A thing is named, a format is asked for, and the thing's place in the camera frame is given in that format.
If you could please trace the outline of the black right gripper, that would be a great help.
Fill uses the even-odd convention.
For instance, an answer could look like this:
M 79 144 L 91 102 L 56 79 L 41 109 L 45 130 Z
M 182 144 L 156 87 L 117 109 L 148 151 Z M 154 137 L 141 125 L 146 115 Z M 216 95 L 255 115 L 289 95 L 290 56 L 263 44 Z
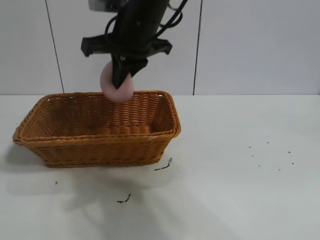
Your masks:
M 84 37 L 81 51 L 86 57 L 111 54 L 112 84 L 119 88 L 128 74 L 133 77 L 148 65 L 148 57 L 169 54 L 172 44 L 156 37 L 165 7 L 121 7 L 102 35 Z

